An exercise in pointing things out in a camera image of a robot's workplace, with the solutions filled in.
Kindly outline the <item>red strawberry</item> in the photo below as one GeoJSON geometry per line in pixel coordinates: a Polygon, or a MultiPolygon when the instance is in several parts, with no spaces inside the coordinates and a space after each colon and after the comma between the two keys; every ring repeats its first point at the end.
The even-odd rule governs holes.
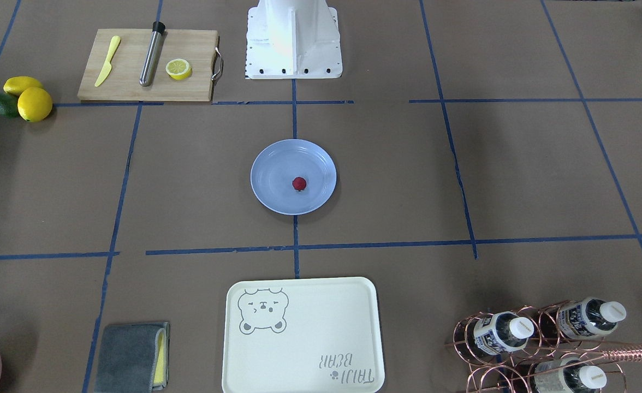
{"type": "Polygon", "coordinates": [[[293,189],[297,192],[303,192],[307,187],[307,181],[304,177],[295,177],[292,181],[293,189]]]}

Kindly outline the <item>blue plastic plate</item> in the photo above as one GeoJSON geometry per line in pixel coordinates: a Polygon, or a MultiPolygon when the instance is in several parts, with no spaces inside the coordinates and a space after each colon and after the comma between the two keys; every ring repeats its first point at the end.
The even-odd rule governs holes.
{"type": "Polygon", "coordinates": [[[277,141],[264,148],[249,172],[254,196],[267,209],[284,216],[302,216],[323,206],[334,193],[337,169],[330,154],[303,139],[277,141]],[[303,192],[293,189],[304,177],[303,192]]]}

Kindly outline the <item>cream bear tray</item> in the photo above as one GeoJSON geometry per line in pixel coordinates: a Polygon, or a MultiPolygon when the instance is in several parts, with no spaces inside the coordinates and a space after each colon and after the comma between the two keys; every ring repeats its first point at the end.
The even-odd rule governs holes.
{"type": "Polygon", "coordinates": [[[370,279],[267,279],[229,288],[224,392],[377,392],[384,381],[370,279]]]}

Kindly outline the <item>lemon half slice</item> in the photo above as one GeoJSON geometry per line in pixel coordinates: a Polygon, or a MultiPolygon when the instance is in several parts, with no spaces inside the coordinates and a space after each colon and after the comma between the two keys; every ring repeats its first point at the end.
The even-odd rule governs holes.
{"type": "Polygon", "coordinates": [[[192,75],[192,66],[186,59],[172,59],[167,62],[165,71],[173,80],[184,80],[192,75]]]}

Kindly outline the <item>dark tea bottle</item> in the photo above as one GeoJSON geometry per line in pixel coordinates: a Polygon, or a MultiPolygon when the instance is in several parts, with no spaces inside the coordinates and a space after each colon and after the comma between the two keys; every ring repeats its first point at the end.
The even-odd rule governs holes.
{"type": "Polygon", "coordinates": [[[561,306],[555,323],[567,339],[592,340],[610,335],[626,318],[627,310],[622,303],[587,297],[561,306]]]}
{"type": "Polygon", "coordinates": [[[467,328],[466,352],[476,360],[513,353],[526,348],[535,333],[533,321],[516,313],[485,315],[467,328]]]}
{"type": "Polygon", "coordinates": [[[533,392],[600,392],[608,376],[602,368],[571,356],[538,363],[529,381],[533,392]]]}

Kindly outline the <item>grey folded cloth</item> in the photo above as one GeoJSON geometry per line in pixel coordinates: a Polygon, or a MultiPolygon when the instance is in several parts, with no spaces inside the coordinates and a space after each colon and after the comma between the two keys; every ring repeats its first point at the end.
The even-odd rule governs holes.
{"type": "Polygon", "coordinates": [[[95,392],[155,392],[169,382],[170,323],[109,324],[102,333],[95,392]]]}

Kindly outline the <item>yellow lemon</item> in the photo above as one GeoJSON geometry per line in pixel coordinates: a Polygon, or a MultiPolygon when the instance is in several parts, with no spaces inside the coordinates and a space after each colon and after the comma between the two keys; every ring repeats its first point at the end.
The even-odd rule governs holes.
{"type": "Polygon", "coordinates": [[[17,111],[27,122],[40,122],[51,113],[54,103],[52,97],[41,87],[24,90],[17,100],[17,111]]]}
{"type": "Polygon", "coordinates": [[[28,75],[19,75],[9,78],[3,85],[3,90],[7,94],[19,97],[22,92],[29,88],[44,88],[44,85],[37,78],[28,75]]]}

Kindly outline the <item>green lime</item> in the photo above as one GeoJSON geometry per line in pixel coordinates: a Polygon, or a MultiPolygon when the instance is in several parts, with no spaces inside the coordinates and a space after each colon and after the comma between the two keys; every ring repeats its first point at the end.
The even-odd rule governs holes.
{"type": "Polygon", "coordinates": [[[17,97],[12,94],[0,93],[0,115],[7,118],[19,117],[17,97]]]}

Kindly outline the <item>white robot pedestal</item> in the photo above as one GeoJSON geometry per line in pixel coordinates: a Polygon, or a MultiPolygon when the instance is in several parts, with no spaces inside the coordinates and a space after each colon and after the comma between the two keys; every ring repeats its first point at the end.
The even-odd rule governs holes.
{"type": "Polygon", "coordinates": [[[246,79],[342,76],[338,13],[326,1],[259,1],[247,22],[246,79]]]}

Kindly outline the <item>steel handled knife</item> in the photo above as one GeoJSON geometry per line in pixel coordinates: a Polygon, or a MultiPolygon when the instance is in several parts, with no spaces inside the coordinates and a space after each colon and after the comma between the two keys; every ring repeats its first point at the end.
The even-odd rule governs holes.
{"type": "Polygon", "coordinates": [[[165,24],[161,21],[154,21],[148,52],[146,53],[143,69],[139,77],[139,85],[142,87],[149,87],[153,83],[157,62],[161,56],[164,33],[165,24]]]}

